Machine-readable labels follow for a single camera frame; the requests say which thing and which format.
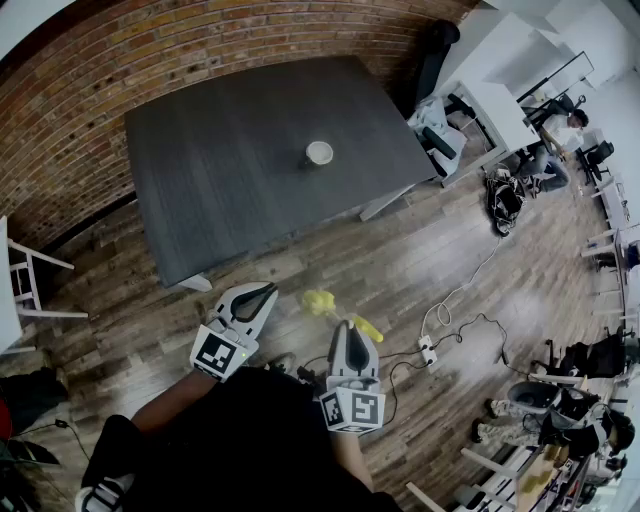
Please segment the person's black clothing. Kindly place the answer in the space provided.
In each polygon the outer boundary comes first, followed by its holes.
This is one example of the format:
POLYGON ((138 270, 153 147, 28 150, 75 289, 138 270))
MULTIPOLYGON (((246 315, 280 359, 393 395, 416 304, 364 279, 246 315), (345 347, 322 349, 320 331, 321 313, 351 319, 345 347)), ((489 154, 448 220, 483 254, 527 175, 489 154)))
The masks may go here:
POLYGON ((125 512, 401 512, 375 487, 335 494, 331 432, 290 374, 241 368, 154 434, 132 417, 107 419, 82 478, 133 473, 125 512))

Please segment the person's left forearm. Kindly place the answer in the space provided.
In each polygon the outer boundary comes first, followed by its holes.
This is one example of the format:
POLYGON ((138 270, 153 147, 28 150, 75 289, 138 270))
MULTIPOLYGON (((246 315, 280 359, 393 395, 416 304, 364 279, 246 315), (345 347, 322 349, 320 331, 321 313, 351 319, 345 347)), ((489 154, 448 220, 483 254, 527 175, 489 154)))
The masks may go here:
POLYGON ((217 383, 217 378, 193 370, 139 409, 131 422, 142 433, 157 433, 205 397, 217 383))

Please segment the white cup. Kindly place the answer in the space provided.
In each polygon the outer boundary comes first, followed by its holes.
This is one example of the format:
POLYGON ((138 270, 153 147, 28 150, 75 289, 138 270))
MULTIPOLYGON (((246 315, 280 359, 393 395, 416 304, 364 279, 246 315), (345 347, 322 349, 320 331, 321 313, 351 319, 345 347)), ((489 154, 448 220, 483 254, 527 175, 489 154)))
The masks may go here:
POLYGON ((324 141, 309 143, 299 162, 301 169, 315 169, 329 164, 333 160, 334 151, 331 145, 324 141))

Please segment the white side table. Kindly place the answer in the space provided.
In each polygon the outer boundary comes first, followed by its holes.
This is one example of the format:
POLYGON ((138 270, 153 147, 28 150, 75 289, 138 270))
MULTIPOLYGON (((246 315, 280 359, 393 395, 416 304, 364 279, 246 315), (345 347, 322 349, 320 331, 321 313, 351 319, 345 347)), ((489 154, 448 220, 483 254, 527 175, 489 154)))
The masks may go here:
POLYGON ((35 351, 35 347, 15 348, 23 337, 21 318, 87 319, 86 312, 52 311, 42 307, 34 260, 62 269, 73 264, 47 256, 14 242, 8 235, 8 220, 0 217, 0 356, 35 351))

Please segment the white table leg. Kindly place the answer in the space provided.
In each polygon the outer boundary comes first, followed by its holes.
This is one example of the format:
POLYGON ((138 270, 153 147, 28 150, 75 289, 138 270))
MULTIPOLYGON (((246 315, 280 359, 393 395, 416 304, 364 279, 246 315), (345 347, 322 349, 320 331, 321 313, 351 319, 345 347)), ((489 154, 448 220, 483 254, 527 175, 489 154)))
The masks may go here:
POLYGON ((211 282, 201 274, 193 275, 178 283, 179 286, 199 292, 209 292, 213 286, 211 282))
POLYGON ((414 187, 414 184, 403 187, 394 192, 388 193, 378 199, 373 200, 368 206, 366 206, 361 213, 359 214, 359 218, 361 222, 366 222, 376 216, 379 212, 393 203, 395 200, 399 199, 406 192, 410 191, 414 187))

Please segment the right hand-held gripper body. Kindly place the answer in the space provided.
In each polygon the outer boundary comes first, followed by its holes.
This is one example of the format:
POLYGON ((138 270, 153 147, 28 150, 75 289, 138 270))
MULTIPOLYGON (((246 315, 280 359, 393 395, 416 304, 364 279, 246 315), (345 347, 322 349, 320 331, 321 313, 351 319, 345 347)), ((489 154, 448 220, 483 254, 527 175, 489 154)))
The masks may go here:
POLYGON ((362 435, 383 426, 386 397, 377 377, 329 376, 326 387, 319 402, 329 431, 362 435))

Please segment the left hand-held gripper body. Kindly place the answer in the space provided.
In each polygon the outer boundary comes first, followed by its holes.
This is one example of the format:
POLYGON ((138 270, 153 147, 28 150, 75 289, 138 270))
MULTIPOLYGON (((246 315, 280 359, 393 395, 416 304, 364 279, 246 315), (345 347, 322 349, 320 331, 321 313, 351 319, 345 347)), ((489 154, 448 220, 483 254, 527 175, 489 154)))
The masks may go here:
POLYGON ((257 333, 254 321, 234 316, 229 304, 219 302, 211 321, 197 331, 191 366, 225 382, 258 350, 257 333))

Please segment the black white-striped shoe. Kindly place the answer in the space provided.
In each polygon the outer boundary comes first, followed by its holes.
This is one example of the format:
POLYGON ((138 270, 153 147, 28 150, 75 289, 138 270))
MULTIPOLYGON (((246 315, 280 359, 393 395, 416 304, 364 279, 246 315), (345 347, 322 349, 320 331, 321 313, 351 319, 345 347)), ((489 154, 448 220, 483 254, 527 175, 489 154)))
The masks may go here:
POLYGON ((84 480, 75 496, 75 512, 125 512, 127 495, 134 480, 133 473, 84 480))

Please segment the light grey cloth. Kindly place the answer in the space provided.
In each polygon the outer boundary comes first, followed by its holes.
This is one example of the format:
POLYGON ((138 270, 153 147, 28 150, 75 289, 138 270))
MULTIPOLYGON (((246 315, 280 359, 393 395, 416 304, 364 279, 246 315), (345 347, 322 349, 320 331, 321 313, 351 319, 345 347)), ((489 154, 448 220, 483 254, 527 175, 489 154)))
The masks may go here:
POLYGON ((452 127, 440 97, 426 98, 407 120, 421 147, 442 179, 456 173, 467 137, 452 127))

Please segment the grey rounded chair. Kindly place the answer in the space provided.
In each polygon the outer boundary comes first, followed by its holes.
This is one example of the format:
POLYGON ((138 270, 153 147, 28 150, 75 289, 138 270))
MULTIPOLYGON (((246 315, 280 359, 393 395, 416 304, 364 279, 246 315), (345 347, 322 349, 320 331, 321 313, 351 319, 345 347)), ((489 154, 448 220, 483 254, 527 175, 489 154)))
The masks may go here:
POLYGON ((552 407, 561 396, 558 386, 541 381, 523 381, 513 385, 507 393, 509 401, 524 411, 543 414, 552 407))

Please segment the long white desk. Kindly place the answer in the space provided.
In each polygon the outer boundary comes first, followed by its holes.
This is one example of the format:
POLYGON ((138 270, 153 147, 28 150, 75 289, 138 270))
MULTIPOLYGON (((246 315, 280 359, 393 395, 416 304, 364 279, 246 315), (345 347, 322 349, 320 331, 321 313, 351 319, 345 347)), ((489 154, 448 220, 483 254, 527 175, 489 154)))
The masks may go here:
POLYGON ((593 298, 594 316, 615 316, 628 330, 640 334, 640 265, 628 263, 628 247, 640 241, 640 222, 633 224, 624 186, 611 178, 598 182, 592 199, 599 199, 604 207, 608 228, 588 238, 580 256, 595 261, 612 256, 613 268, 604 268, 596 277, 593 298))

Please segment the person's right forearm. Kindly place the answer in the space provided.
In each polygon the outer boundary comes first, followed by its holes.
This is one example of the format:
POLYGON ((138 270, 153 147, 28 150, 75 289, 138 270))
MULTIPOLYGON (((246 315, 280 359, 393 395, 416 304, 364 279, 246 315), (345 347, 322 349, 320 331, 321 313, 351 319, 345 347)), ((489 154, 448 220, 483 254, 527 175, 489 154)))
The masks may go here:
POLYGON ((355 433, 331 432, 331 448, 337 469, 333 491, 341 499, 354 501, 356 495, 371 495, 374 485, 355 433))

